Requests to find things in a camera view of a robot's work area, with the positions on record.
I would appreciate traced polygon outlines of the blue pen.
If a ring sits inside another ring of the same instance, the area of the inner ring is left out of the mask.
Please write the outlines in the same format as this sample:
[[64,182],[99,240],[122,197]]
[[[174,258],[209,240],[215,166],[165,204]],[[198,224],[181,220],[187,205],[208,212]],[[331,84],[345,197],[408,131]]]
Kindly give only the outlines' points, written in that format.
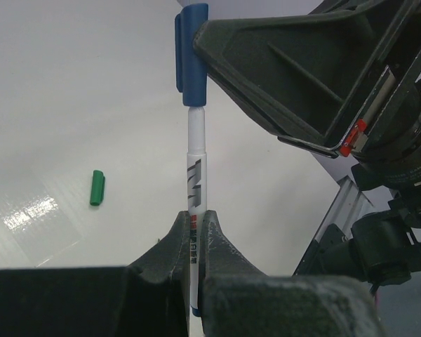
[[199,261],[201,228],[207,206],[207,153],[205,109],[191,107],[188,111],[187,206],[190,215],[190,307],[195,317],[199,311]]

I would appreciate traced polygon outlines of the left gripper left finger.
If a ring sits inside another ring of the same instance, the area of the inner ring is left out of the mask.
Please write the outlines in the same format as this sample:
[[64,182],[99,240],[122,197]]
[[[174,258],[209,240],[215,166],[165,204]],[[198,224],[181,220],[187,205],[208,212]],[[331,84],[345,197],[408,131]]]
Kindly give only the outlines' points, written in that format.
[[189,213],[179,212],[168,234],[127,267],[127,334],[189,335],[189,227]]

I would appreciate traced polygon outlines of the blue pen cap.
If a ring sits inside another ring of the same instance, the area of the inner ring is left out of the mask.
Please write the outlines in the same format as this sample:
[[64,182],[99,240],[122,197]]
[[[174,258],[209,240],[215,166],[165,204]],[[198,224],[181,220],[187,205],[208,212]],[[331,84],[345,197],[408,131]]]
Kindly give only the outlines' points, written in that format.
[[208,4],[185,6],[175,17],[175,78],[176,89],[187,107],[206,105],[207,69],[195,53],[195,34],[208,19]]

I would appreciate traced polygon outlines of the green pen cap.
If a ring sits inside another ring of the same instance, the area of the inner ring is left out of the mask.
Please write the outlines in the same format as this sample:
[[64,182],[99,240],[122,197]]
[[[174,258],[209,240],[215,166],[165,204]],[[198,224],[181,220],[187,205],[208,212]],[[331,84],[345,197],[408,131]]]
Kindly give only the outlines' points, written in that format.
[[91,181],[91,194],[89,204],[99,206],[104,200],[105,195],[105,175],[102,171],[94,170]]

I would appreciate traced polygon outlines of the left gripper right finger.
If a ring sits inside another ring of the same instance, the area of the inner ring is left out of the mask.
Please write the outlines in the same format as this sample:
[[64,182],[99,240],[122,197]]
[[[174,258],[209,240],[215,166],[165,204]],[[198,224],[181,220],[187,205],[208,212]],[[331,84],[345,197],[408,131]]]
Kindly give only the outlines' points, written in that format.
[[203,217],[199,260],[199,311],[206,336],[259,336],[255,320],[266,305],[259,286],[267,276],[223,234],[215,211]]

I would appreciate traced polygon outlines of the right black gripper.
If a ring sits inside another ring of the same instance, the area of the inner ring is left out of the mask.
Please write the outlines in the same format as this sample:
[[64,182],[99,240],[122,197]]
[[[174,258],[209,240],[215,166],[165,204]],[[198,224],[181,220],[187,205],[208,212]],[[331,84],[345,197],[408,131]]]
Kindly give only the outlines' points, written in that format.
[[281,142],[353,156],[363,190],[421,188],[421,1],[324,1],[307,15],[210,20],[194,50]]

